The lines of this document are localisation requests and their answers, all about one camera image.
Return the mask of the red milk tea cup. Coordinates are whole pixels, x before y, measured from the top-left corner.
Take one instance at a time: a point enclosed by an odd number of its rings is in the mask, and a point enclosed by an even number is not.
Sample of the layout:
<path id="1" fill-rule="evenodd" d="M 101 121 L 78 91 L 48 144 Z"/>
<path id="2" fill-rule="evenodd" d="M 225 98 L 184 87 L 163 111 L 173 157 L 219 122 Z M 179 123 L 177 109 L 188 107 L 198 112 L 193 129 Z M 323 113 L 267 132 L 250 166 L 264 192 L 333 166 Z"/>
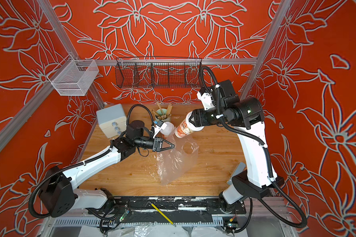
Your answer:
<path id="1" fill-rule="evenodd" d="M 164 122 L 163 126 L 161 127 L 161 133 L 164 137 L 168 137 L 172 132 L 175 131 L 175 126 L 167 121 L 167 122 Z"/>

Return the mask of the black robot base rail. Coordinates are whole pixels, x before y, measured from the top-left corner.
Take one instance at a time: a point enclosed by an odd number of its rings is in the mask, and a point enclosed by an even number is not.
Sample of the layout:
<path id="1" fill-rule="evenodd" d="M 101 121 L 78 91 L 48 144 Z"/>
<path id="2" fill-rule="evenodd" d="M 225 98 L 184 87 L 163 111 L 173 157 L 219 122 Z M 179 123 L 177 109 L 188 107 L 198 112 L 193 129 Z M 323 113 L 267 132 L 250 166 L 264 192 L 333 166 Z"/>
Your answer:
<path id="1" fill-rule="evenodd" d="M 230 209 L 225 210 L 219 197 L 114 197 L 108 200 L 101 208 L 94 212 L 102 215 L 107 211 L 114 214 L 122 212 L 125 208 L 139 212 L 151 212 L 155 205 L 163 212 L 168 211 L 201 211 L 208 214 L 245 214 L 244 203 L 236 202 Z"/>

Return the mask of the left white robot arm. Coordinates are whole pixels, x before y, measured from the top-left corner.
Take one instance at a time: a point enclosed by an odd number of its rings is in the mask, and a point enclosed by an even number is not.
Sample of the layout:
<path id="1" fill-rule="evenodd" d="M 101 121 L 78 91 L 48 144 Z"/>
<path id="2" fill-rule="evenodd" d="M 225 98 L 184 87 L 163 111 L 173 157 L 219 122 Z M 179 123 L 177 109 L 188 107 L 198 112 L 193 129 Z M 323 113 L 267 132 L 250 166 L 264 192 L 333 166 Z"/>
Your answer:
<path id="1" fill-rule="evenodd" d="M 147 129 L 141 120 L 130 122 L 136 107 L 145 109 L 151 119 Z M 110 145 L 101 152 L 79 163 L 60 169 L 57 166 L 48 170 L 45 178 L 35 187 L 28 201 L 29 213 L 38 219 L 59 217 L 71 209 L 101 209 L 111 198 L 103 189 L 85 191 L 79 186 L 86 180 L 115 165 L 140 149 L 164 152 L 174 149 L 175 144 L 157 137 L 166 124 L 155 121 L 152 112 L 142 104 L 134 104 L 128 112 L 126 130 L 112 139 Z"/>

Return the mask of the clear plastic carrier bag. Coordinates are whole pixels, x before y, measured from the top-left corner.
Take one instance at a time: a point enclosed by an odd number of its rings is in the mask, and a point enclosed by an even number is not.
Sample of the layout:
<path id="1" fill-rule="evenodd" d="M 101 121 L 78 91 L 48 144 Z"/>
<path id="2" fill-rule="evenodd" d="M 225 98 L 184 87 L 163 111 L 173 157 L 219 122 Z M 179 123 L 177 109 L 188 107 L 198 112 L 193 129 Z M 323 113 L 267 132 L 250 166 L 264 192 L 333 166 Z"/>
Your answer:
<path id="1" fill-rule="evenodd" d="M 199 145 L 191 136 L 178 138 L 171 133 L 167 141 L 173 143 L 173 149 L 157 153 L 158 175 L 161 185 L 168 185 L 193 168 L 199 157 Z"/>

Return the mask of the cream milk tea cup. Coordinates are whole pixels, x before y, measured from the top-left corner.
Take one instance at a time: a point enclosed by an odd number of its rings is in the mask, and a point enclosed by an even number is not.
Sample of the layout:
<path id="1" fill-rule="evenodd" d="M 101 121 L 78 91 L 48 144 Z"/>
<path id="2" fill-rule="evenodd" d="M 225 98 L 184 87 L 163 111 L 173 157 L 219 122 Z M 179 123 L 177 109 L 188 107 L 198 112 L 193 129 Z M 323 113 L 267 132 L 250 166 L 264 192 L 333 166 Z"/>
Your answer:
<path id="1" fill-rule="evenodd" d="M 190 135 L 194 132 L 201 131 L 204 127 L 196 127 L 190 122 L 190 118 L 193 115 L 193 112 L 189 112 L 186 115 L 186 118 L 180 123 L 180 125 L 175 129 L 175 135 L 178 138 L 184 138 L 187 135 Z"/>

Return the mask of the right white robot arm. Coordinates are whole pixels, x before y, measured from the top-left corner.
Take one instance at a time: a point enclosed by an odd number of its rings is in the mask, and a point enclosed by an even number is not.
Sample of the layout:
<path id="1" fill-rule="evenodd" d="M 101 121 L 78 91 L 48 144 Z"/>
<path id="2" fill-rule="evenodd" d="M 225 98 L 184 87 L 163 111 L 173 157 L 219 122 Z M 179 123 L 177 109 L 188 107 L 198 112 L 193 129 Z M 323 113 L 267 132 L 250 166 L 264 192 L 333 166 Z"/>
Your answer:
<path id="1" fill-rule="evenodd" d="M 231 212 L 238 201 L 257 199 L 273 216 L 281 222 L 294 227 L 304 228 L 308 220 L 305 213 L 282 189 L 283 178 L 278 176 L 271 161 L 265 134 L 265 116 L 257 98 L 241 100 L 232 83 L 217 81 L 208 66 L 199 70 L 202 88 L 198 99 L 203 108 L 193 110 L 186 117 L 190 131 L 201 131 L 206 126 L 221 125 L 237 134 L 246 161 L 246 170 L 231 179 L 230 186 L 220 193 L 221 208 Z M 294 223 L 280 216 L 264 200 L 271 188 L 276 189 L 299 213 L 301 221 Z"/>

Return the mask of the yellow pencil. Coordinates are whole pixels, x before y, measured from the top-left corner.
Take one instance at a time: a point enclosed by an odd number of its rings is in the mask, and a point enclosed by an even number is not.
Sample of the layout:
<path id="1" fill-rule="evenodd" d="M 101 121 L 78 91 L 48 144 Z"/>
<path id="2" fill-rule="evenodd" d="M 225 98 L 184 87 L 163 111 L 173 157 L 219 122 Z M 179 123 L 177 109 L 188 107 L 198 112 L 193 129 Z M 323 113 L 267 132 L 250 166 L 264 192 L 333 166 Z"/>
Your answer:
<path id="1" fill-rule="evenodd" d="M 176 224 L 169 219 L 154 203 L 150 203 L 150 205 L 165 219 L 168 221 L 168 223 L 170 223 L 171 225 L 176 227 Z"/>

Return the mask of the white drawer box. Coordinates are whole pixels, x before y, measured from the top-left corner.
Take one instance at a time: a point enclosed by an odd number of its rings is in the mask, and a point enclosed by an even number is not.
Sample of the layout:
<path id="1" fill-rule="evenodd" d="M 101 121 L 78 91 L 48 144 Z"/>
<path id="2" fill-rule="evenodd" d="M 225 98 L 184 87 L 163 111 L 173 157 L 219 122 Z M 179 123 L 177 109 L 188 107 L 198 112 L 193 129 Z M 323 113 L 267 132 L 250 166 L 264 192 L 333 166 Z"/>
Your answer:
<path id="1" fill-rule="evenodd" d="M 116 104 L 96 112 L 98 125 L 107 138 L 121 135 L 126 131 L 127 117 L 121 104 Z"/>

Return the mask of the clear plastic hanging bin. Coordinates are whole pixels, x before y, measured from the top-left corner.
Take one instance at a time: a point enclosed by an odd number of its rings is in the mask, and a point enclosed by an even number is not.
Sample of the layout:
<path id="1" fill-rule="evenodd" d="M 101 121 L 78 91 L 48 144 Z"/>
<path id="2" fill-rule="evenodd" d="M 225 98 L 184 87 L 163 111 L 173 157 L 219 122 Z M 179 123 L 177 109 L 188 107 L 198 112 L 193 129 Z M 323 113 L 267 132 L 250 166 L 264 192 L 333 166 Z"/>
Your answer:
<path id="1" fill-rule="evenodd" d="M 52 87 L 61 96 L 84 96 L 99 73 L 94 60 L 88 66 L 78 65 L 78 60 L 66 61 L 49 79 Z"/>

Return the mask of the green chopstick holder cup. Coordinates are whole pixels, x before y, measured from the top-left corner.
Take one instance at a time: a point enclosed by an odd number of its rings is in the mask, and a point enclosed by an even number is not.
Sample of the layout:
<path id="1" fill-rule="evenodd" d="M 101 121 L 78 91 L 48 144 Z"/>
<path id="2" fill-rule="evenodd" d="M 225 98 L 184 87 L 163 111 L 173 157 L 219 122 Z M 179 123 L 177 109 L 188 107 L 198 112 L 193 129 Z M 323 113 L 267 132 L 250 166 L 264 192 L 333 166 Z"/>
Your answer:
<path id="1" fill-rule="evenodd" d="M 155 111 L 154 116 L 157 120 L 161 120 L 162 122 L 171 121 L 171 116 L 167 116 L 167 109 L 164 108 Z"/>

